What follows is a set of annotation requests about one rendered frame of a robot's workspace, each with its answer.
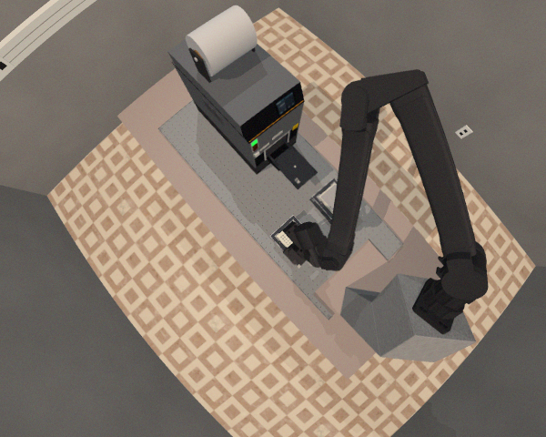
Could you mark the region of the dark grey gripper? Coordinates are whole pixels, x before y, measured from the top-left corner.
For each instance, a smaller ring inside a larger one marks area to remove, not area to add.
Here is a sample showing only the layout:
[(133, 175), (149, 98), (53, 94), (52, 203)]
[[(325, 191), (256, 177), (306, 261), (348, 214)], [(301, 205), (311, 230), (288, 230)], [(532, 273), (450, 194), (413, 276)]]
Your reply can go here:
[[(287, 258), (296, 265), (297, 263), (301, 265), (305, 259), (301, 258), (296, 251), (292, 248), (295, 244), (292, 243), (288, 248), (285, 248), (283, 250), (283, 253), (287, 256)], [(294, 258), (294, 259), (293, 259)]]

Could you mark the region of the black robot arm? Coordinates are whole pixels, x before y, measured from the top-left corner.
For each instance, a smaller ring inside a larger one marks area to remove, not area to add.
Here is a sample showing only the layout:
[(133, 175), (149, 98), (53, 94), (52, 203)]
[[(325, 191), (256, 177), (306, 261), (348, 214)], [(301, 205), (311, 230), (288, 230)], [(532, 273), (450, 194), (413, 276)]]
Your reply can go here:
[(484, 296), (489, 286), (486, 253), (475, 241), (460, 179), (428, 83), (425, 73), (416, 69), (363, 77), (344, 88), (339, 174), (328, 239), (316, 222), (298, 225), (292, 221), (282, 231), (295, 244), (292, 248), (296, 253), (313, 267), (334, 271), (343, 268), (354, 246), (379, 109), (390, 104), (420, 173), (443, 254), (438, 257), (443, 267), (436, 270), (440, 279), (425, 282), (412, 310), (446, 334), (465, 304)]

